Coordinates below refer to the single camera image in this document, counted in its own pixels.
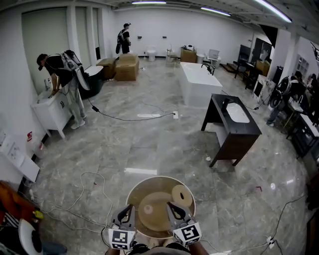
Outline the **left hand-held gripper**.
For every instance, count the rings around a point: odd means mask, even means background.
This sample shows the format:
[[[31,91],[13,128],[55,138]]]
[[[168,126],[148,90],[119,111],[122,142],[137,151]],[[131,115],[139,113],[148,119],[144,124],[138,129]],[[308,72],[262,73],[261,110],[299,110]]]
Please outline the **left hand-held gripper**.
[[[112,214],[111,226],[108,228],[110,247],[117,250],[132,248],[136,237],[135,212],[133,204],[118,208]]]

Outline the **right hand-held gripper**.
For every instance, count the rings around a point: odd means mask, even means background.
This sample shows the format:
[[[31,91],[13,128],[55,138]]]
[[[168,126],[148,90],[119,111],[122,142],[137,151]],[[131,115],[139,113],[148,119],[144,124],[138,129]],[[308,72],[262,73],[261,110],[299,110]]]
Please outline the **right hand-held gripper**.
[[[167,202],[167,215],[171,224],[172,236],[183,246],[194,244],[202,238],[199,222],[188,207],[175,202]]]

